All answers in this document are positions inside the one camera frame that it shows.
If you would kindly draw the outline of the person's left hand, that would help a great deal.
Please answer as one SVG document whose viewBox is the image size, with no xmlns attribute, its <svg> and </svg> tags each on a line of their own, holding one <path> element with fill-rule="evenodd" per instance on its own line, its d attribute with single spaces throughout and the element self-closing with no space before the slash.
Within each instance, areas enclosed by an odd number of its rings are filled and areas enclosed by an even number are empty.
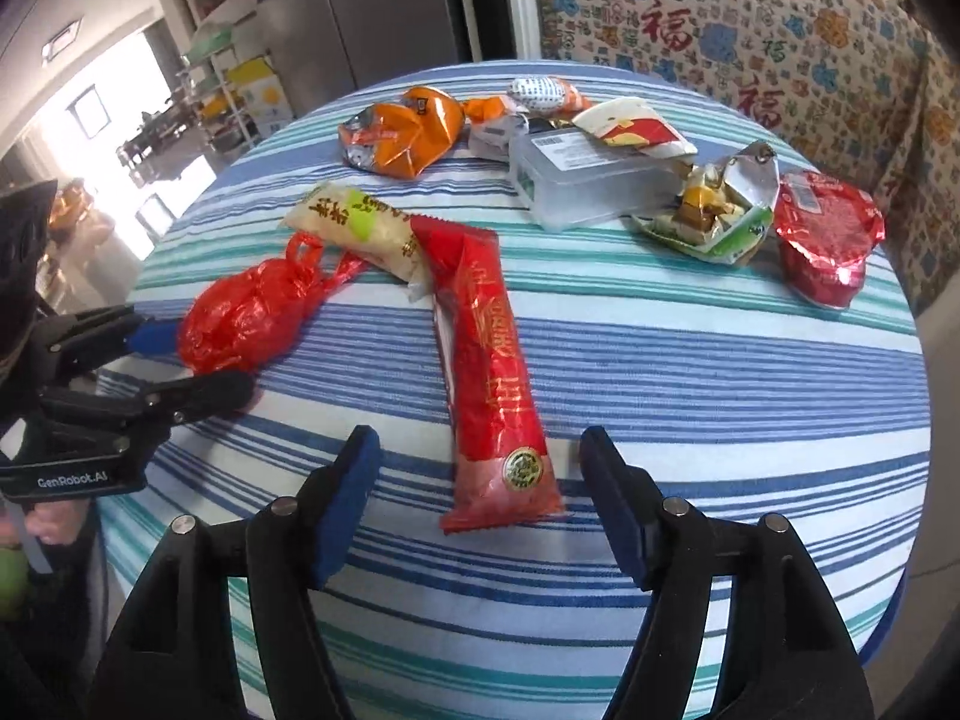
<svg viewBox="0 0 960 720">
<path fill-rule="evenodd" d="M 47 546 L 70 546 L 80 538 L 88 512 L 89 502 L 83 499 L 41 502 L 26 514 L 25 532 Z M 14 525 L 11 509 L 2 507 L 0 546 L 18 548 L 20 544 L 21 536 Z"/>
</svg>

